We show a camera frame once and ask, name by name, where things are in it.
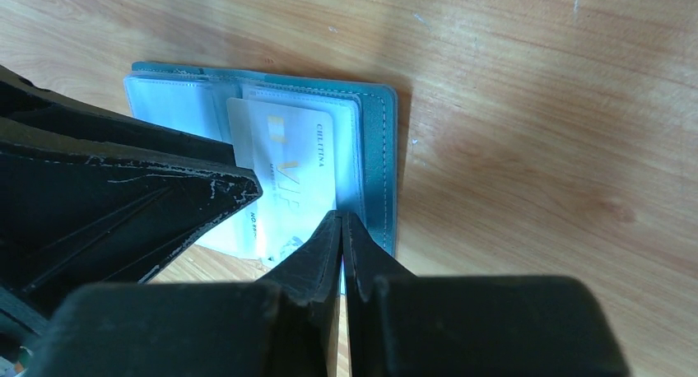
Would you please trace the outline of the blue leather card holder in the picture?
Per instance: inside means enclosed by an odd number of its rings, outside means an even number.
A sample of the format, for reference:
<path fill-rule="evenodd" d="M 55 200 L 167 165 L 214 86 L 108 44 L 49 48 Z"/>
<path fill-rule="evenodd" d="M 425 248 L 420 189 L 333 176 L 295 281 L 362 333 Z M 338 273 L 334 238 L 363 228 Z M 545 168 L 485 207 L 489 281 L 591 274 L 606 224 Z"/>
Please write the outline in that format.
<path fill-rule="evenodd" d="M 226 109 L 230 98 L 329 114 L 333 120 L 336 185 L 333 210 L 355 213 L 373 241 L 388 253 L 394 253 L 397 243 L 398 97 L 391 86 L 136 62 L 125 77 L 124 88 L 136 119 L 231 146 Z M 202 235 L 198 244 L 237 258 L 262 262 L 254 256 L 253 247 L 245 242 L 244 233 L 243 208 Z"/>

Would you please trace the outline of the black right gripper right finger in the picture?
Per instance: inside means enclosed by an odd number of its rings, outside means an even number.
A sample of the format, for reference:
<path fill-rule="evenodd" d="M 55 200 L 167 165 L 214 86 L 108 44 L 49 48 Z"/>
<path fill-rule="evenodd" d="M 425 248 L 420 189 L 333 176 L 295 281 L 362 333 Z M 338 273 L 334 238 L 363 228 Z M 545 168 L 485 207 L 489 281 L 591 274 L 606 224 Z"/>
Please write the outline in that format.
<path fill-rule="evenodd" d="M 590 289 L 573 277 L 420 277 L 342 216 L 354 376 L 627 376 Z"/>

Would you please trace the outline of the white card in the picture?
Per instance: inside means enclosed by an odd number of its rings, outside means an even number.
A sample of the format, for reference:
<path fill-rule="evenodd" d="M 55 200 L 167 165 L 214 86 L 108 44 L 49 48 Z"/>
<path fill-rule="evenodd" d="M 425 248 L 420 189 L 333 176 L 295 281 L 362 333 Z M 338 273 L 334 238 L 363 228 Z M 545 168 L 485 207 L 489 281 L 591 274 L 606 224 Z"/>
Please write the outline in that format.
<path fill-rule="evenodd" d="M 244 240 L 278 265 L 336 207 L 333 120 L 325 112 L 230 98 L 226 102 L 238 166 L 251 169 L 262 195 L 244 209 Z"/>

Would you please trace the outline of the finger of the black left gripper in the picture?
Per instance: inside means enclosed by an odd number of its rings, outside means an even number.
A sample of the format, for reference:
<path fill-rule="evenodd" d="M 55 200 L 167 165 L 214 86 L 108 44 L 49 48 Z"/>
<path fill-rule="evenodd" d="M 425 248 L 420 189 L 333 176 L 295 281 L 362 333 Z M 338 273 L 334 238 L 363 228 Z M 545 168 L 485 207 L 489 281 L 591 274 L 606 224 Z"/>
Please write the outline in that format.
<path fill-rule="evenodd" d="M 1 310 L 47 318 L 80 286 L 146 282 L 261 196 L 255 174 L 1 122 Z"/>
<path fill-rule="evenodd" d="M 1 116 L 32 128 L 233 165 L 233 146 L 117 114 L 35 86 L 1 67 Z"/>

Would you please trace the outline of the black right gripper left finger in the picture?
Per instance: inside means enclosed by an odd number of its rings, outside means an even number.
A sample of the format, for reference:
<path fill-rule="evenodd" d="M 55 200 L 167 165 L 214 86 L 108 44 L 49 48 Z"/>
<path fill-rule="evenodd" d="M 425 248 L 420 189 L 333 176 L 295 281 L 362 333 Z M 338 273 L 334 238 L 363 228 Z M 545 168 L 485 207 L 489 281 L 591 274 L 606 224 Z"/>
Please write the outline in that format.
<path fill-rule="evenodd" d="M 95 284 L 59 307 L 29 376 L 333 376 L 342 219 L 253 282 Z"/>

